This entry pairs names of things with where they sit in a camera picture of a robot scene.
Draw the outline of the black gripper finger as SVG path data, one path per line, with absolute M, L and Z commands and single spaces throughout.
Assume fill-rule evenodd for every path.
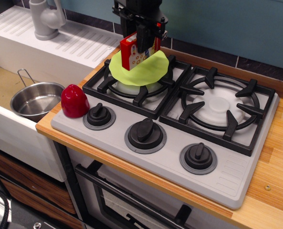
M 121 20 L 121 29 L 123 37 L 126 38 L 136 32 L 136 23 L 131 20 Z
M 137 26 L 137 48 L 138 53 L 145 52 L 153 46 L 155 36 L 149 27 L 143 24 Z

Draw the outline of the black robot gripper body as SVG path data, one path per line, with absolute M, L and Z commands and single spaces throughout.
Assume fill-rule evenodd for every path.
M 150 28 L 153 35 L 166 38 L 168 18 L 160 10 L 161 0 L 115 0 L 112 12 L 121 20 L 135 21 Z

